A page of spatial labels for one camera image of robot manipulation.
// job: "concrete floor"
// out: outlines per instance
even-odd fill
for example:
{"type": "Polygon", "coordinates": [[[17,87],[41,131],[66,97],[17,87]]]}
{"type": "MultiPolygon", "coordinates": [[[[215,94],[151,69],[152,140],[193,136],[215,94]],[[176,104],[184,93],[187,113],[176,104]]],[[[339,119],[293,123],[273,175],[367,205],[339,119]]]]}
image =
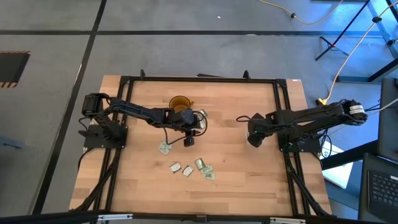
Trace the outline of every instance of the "concrete floor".
{"type": "MultiPolygon", "coordinates": [[[[100,0],[5,0],[0,2],[0,29],[91,30],[100,0]]],[[[383,0],[372,0],[378,13],[383,0]]],[[[281,0],[306,21],[325,14],[335,2],[281,0]]],[[[342,30],[362,3],[343,3],[322,23],[305,26],[278,9],[256,0],[128,0],[108,1],[100,30],[342,30]]],[[[368,9],[350,30],[364,31],[371,24],[368,9]]],[[[391,13],[383,23],[395,36],[391,13]]],[[[0,50],[31,50],[20,84],[0,88],[0,136],[24,142],[21,150],[0,151],[0,216],[29,212],[44,163],[49,155],[62,114],[78,72],[88,36],[0,35],[0,50]]],[[[358,37],[344,37],[338,46],[350,51],[358,37]]],[[[103,75],[195,76],[197,73],[253,78],[296,78],[303,81],[309,106],[325,97],[345,57],[328,52],[318,37],[283,36],[97,36],[80,88],[44,212],[68,210],[81,155],[83,97],[98,91],[103,75]]],[[[369,76],[392,60],[380,37],[366,38],[341,75],[369,76]]],[[[364,107],[377,104],[380,85],[337,83],[330,102],[355,99],[364,107]]],[[[344,128],[332,135],[333,144],[347,150],[377,138],[378,116],[361,127],[344,128]]]]}

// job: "keyboard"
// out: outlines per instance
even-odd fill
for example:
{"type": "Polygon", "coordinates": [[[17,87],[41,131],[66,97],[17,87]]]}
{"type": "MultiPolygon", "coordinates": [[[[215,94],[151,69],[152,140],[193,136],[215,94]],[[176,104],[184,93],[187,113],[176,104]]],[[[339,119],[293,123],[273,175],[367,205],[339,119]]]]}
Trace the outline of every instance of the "keyboard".
{"type": "Polygon", "coordinates": [[[369,171],[369,211],[387,222],[398,213],[398,177],[369,171]]]}

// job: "wooden tabletop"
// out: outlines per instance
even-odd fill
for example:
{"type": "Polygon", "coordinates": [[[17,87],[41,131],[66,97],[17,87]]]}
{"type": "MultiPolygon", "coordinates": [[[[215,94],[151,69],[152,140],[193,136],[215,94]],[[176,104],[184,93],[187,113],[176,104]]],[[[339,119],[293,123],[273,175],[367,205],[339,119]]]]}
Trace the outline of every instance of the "wooden tabletop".
{"type": "MultiPolygon", "coordinates": [[[[105,76],[99,92],[116,96],[120,76],[105,76]]],[[[307,108],[300,80],[287,80],[293,110],[307,108]]],[[[267,114],[276,110],[271,84],[203,82],[134,82],[132,103],[148,108],[168,107],[171,98],[183,95],[194,101],[193,109],[208,113],[208,130],[195,138],[195,145],[179,141],[165,156],[159,144],[163,129],[128,118],[126,147],[122,150],[112,211],[209,215],[292,215],[287,175],[277,136],[265,138],[259,148],[246,141],[247,123],[241,115],[267,114]],[[211,164],[214,181],[204,179],[194,160],[211,164]],[[195,168],[189,177],[171,173],[179,162],[195,168]]],[[[182,133],[168,130],[169,141],[182,133]]],[[[79,206],[98,181],[104,149],[94,149],[81,162],[70,208],[79,206]]],[[[317,202],[331,212],[320,163],[312,154],[301,153],[305,183],[317,202]]],[[[296,186],[299,211],[303,212],[296,186]]],[[[107,186],[101,208],[104,207],[107,186]]]]}

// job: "black floor stripe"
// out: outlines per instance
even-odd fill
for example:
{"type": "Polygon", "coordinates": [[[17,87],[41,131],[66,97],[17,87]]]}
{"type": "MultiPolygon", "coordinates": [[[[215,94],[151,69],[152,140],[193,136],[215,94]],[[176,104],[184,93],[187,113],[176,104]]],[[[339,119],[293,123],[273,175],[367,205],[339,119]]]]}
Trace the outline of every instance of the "black floor stripe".
{"type": "Polygon", "coordinates": [[[0,35],[91,35],[92,30],[0,30],[0,35]]]}
{"type": "MultiPolygon", "coordinates": [[[[96,35],[291,35],[291,36],[338,36],[341,31],[261,31],[261,30],[99,30],[96,35]]],[[[345,36],[362,36],[365,31],[347,31],[345,36]]],[[[381,36],[371,31],[368,36],[381,36]]]]}
{"type": "MultiPolygon", "coordinates": [[[[271,30],[0,30],[0,35],[291,35],[337,36],[341,31],[271,31],[271,30]]],[[[362,36],[365,31],[347,31],[345,36],[362,36]]],[[[371,31],[368,36],[382,36],[371,31]]]]}
{"type": "Polygon", "coordinates": [[[95,40],[95,31],[98,30],[98,27],[100,26],[101,18],[104,13],[106,5],[106,0],[101,1],[101,5],[99,6],[98,13],[95,19],[95,23],[93,26],[92,34],[90,35],[90,38],[88,39],[88,43],[86,46],[85,53],[83,55],[83,60],[81,61],[81,67],[79,69],[75,84],[72,88],[71,95],[69,97],[69,101],[67,104],[67,108],[63,114],[62,121],[60,124],[60,127],[58,129],[57,133],[57,138],[55,139],[53,143],[53,147],[50,152],[50,160],[49,163],[46,167],[44,178],[42,181],[42,184],[40,186],[39,194],[37,195],[36,202],[33,207],[32,214],[40,214],[42,212],[44,203],[45,203],[45,198],[47,196],[47,193],[50,188],[51,180],[54,175],[55,168],[57,166],[58,158],[60,157],[63,141],[65,140],[65,135],[68,130],[69,126],[69,121],[70,118],[72,117],[73,109],[75,107],[76,99],[79,93],[79,89],[81,86],[81,83],[83,81],[83,77],[86,71],[88,59],[90,57],[91,50],[93,49],[94,45],[94,40],[95,40]]]}

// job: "tripod stand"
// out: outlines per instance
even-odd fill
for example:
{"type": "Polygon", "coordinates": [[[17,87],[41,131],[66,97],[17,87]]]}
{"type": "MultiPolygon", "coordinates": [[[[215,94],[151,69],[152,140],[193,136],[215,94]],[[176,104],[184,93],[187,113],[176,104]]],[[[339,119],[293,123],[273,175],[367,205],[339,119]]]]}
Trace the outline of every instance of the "tripod stand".
{"type": "Polygon", "coordinates": [[[340,40],[340,38],[344,35],[344,33],[348,30],[348,28],[351,26],[351,24],[355,21],[355,19],[359,16],[359,14],[363,11],[363,9],[368,5],[370,0],[367,0],[365,4],[362,6],[362,8],[358,11],[358,13],[353,17],[353,19],[349,22],[349,24],[346,26],[346,28],[342,31],[342,33],[337,37],[337,39],[331,43],[328,40],[326,40],[324,37],[320,37],[323,41],[325,41],[328,44],[328,48],[322,52],[315,60],[319,60],[323,55],[325,55],[329,50],[337,50],[341,53],[343,53],[345,56],[348,56],[348,54],[336,47],[337,42],[340,40]]]}

